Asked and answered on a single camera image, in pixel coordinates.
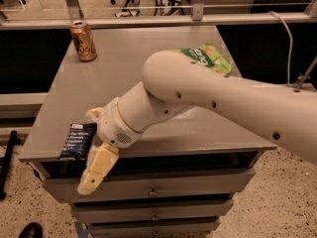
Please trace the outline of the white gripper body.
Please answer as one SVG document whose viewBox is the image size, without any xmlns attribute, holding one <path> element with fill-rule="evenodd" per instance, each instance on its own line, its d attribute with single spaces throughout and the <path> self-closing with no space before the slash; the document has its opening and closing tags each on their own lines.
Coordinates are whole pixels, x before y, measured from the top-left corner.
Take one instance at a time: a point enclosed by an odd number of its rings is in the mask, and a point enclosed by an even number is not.
<svg viewBox="0 0 317 238">
<path fill-rule="evenodd" d="M 99 114 L 97 136 L 103 143 L 125 149 L 138 141 L 143 134 L 133 131 L 123 120 L 119 112 L 119 97 L 105 105 Z"/>
</svg>

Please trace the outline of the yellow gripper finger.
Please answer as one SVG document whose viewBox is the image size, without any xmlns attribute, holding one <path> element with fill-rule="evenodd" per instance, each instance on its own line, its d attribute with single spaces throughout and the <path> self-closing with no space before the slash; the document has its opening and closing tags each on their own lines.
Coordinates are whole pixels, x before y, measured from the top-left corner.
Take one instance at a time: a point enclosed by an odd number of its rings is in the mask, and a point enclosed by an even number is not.
<svg viewBox="0 0 317 238">
<path fill-rule="evenodd" d="M 101 115 L 102 111 L 103 111 L 102 107 L 89 109 L 85 113 L 85 117 L 90 119 L 91 121 L 97 123 L 99 121 L 99 118 L 100 118 L 100 115 Z"/>
<path fill-rule="evenodd" d="M 84 170 L 77 191 L 88 195 L 96 190 L 119 159 L 119 149 L 110 144 L 99 147 L 92 146 L 88 153 L 86 169 Z"/>
</svg>

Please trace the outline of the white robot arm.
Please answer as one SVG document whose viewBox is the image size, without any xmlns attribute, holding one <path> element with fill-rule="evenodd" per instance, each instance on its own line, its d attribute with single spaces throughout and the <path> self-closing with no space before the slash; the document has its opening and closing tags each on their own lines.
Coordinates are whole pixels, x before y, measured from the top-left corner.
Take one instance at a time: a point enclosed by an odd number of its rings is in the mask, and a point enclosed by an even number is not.
<svg viewBox="0 0 317 238">
<path fill-rule="evenodd" d="M 214 111 L 317 164 L 316 92 L 223 75 L 182 53 L 162 51 L 146 60 L 140 83 L 105 107 L 86 112 L 97 123 L 102 144 L 89 151 L 77 191 L 95 191 L 121 149 L 190 106 Z"/>
</svg>

